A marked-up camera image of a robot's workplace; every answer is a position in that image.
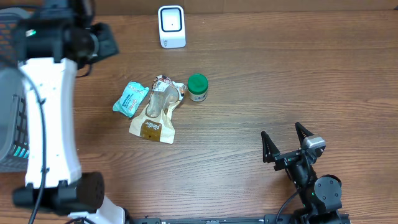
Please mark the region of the white barcode scanner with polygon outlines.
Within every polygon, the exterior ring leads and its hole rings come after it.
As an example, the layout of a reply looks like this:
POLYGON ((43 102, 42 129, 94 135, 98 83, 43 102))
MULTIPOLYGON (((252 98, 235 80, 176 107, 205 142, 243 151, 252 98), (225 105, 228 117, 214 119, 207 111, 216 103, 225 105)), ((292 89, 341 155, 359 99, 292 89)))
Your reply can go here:
POLYGON ((186 46, 185 15, 178 5, 162 6, 158 10, 160 44, 165 49, 186 46))

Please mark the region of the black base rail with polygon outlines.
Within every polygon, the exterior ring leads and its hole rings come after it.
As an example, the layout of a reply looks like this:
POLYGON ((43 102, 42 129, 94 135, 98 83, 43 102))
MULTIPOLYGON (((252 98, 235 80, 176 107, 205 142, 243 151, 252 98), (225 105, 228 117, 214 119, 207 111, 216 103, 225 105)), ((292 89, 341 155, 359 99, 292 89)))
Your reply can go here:
POLYGON ((160 219, 160 218, 131 218, 130 224, 294 224, 299 223, 292 215, 280 215, 276 222, 276 215, 263 217, 239 218, 186 218, 186 219, 160 219))

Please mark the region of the grey plastic basket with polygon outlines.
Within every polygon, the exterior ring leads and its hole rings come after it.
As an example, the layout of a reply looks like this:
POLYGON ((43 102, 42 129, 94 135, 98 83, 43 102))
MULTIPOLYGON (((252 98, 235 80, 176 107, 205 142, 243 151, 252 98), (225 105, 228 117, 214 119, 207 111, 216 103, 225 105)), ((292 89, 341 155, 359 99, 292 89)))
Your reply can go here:
POLYGON ((13 6, 1 10, 1 172, 24 172, 29 157, 25 94, 21 77, 5 71, 17 66, 11 31, 29 13, 13 6))

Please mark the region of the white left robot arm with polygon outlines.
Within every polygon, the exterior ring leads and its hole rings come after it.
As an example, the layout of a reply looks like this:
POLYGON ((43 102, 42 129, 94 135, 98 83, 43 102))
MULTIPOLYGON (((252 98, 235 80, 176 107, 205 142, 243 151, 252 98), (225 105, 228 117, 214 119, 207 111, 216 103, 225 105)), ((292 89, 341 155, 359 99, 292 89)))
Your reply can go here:
POLYGON ((14 205, 67 216, 70 223, 128 223, 128 212, 105 194, 99 172, 83 172, 75 144, 73 93, 79 69, 119 52, 107 24, 94 23, 95 4, 46 0, 19 21, 12 44, 27 109, 29 160, 14 205))

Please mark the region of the beige brown snack pouch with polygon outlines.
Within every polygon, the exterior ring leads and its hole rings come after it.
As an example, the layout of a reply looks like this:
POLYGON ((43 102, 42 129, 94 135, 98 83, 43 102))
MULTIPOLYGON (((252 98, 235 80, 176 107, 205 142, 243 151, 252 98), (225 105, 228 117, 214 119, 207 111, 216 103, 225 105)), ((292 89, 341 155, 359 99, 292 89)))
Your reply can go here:
POLYGON ((175 128, 172 124, 174 109, 181 103, 187 87, 165 75, 155 78, 148 104, 133 118, 129 132, 143 139, 173 144, 175 128))

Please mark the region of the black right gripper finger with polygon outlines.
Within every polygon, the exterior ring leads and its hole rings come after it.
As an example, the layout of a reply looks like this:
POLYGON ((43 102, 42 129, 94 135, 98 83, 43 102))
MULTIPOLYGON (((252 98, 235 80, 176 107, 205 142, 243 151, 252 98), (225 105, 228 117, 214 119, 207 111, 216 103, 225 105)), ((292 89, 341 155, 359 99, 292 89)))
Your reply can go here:
POLYGON ((299 139, 300 144, 304 142, 304 139, 309 136, 313 136, 314 134, 310 132, 308 129, 306 129, 301 123, 296 122, 295 123, 295 129, 297 132, 297 136, 299 139))
POLYGON ((262 139, 262 158, 263 163, 271 163, 275 161, 275 158, 280 155, 280 151, 273 143, 269 135, 265 132, 261 132, 261 139, 262 139))

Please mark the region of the green lid jar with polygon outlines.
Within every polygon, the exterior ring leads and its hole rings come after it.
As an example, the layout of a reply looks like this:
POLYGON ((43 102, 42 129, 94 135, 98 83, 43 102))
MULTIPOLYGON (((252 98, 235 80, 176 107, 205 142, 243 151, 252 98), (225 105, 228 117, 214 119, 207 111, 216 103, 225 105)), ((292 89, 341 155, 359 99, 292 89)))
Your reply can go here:
POLYGON ((195 102, 204 101, 208 95, 208 80, 201 73, 190 76, 187 82, 190 99, 195 102))

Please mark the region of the teal tissue pack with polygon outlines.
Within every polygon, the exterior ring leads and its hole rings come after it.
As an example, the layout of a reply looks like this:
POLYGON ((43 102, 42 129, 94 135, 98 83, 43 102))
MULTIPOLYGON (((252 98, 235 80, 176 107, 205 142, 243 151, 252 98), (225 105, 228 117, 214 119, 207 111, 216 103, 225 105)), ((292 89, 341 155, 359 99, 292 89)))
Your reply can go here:
POLYGON ((144 87, 137 82, 129 82, 121 97, 113 105, 113 111, 132 118, 148 92, 149 87, 144 87))

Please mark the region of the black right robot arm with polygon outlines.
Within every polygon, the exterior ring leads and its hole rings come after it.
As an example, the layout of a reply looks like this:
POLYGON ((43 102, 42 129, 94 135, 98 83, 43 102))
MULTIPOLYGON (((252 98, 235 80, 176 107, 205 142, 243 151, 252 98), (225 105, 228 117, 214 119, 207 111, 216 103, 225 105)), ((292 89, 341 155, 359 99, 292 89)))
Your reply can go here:
POLYGON ((270 136, 261 132, 262 159, 264 163, 273 163, 274 170, 284 170, 295 186, 290 196, 273 217, 265 218, 273 223, 349 223, 349 216, 340 215, 342 208, 342 183, 335 175, 318 177, 313 165, 323 154, 325 140, 306 129, 301 123, 295 123, 300 146, 297 150, 281 154, 270 136), (285 207, 296 197, 300 197, 303 207, 287 218, 282 217, 285 207))

